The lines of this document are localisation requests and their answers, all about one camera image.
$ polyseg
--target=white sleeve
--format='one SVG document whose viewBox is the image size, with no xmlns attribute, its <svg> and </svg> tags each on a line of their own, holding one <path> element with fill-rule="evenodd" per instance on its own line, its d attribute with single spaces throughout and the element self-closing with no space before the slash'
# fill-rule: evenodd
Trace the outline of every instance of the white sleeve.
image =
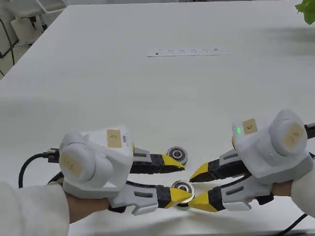
<svg viewBox="0 0 315 236">
<path fill-rule="evenodd" d="M 315 169 L 293 181 L 291 198 L 303 212 L 315 217 Z"/>
<path fill-rule="evenodd" d="M 0 235 L 67 236 L 68 202 L 59 184 L 13 189 L 0 183 Z"/>
</svg>

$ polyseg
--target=wrist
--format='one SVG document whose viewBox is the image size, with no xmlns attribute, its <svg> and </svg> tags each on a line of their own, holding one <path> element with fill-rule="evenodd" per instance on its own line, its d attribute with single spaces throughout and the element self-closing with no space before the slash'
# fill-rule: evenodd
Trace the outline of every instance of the wrist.
<svg viewBox="0 0 315 236">
<path fill-rule="evenodd" d="M 283 183 L 274 183 L 272 186 L 272 194 L 275 196 L 291 196 L 291 189 L 292 189 L 293 181 L 287 181 Z"/>
</svg>

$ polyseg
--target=gray plastic bracket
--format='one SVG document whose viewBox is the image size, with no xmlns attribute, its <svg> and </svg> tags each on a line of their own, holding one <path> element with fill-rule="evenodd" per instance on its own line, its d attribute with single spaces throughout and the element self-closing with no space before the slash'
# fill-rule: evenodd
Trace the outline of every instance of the gray plastic bracket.
<svg viewBox="0 0 315 236">
<path fill-rule="evenodd" d="M 133 161 L 152 162 L 149 151 L 135 147 L 133 153 Z"/>
<path fill-rule="evenodd" d="M 226 152 L 225 154 L 220 156 L 220 166 L 225 165 L 227 163 L 230 162 L 234 162 L 234 161 L 240 161 L 241 158 L 240 156 L 237 154 L 235 149 L 232 149 L 228 152 Z"/>
<path fill-rule="evenodd" d="M 254 176 L 250 176 L 233 185 L 221 188 L 222 203 L 228 210 L 249 210 L 255 197 L 268 196 L 272 184 L 262 185 Z"/>
<path fill-rule="evenodd" d="M 126 184 L 119 194 L 109 199 L 113 208 L 135 206 L 134 215 L 153 212 L 158 208 L 158 196 L 155 188 L 143 188 Z"/>
</svg>

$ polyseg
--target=label sticker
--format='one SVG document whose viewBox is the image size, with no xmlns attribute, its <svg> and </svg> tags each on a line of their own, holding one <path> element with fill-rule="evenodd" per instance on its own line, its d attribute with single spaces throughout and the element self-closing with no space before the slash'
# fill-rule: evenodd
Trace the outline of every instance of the label sticker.
<svg viewBox="0 0 315 236">
<path fill-rule="evenodd" d="M 107 146 L 109 148 L 122 148 L 122 137 L 119 129 L 107 130 Z"/>
<path fill-rule="evenodd" d="M 294 149 L 295 146 L 299 143 L 300 139 L 304 134 L 304 128 L 298 123 L 294 123 L 287 134 L 284 136 L 284 143 L 289 147 Z"/>
<path fill-rule="evenodd" d="M 60 157 L 59 164 L 70 171 L 75 176 L 79 177 L 83 168 L 79 162 L 72 158 L 69 154 L 63 153 Z"/>
<path fill-rule="evenodd" d="M 256 133 L 258 131 L 256 120 L 253 118 L 247 121 L 243 121 L 243 129 L 246 135 Z"/>
</svg>

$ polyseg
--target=metal ring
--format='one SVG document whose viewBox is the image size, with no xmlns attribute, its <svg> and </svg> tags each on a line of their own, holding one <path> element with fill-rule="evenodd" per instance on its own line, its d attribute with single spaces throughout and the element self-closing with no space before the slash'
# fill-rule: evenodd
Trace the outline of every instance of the metal ring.
<svg viewBox="0 0 315 236">
<path fill-rule="evenodd" d="M 167 151 L 167 155 L 172 157 L 174 160 L 179 161 L 182 165 L 186 164 L 188 161 L 187 152 L 182 147 L 171 147 Z"/>
<path fill-rule="evenodd" d="M 172 188 L 182 189 L 182 190 L 185 190 L 186 192 L 192 194 L 192 196 L 190 198 L 188 198 L 187 200 L 177 204 L 177 206 L 179 206 L 179 207 L 188 207 L 188 203 L 192 199 L 194 199 L 194 197 L 195 197 L 195 188 L 193 187 L 193 185 L 189 181 L 178 180 L 178 181 L 174 182 L 171 187 Z"/>
</svg>

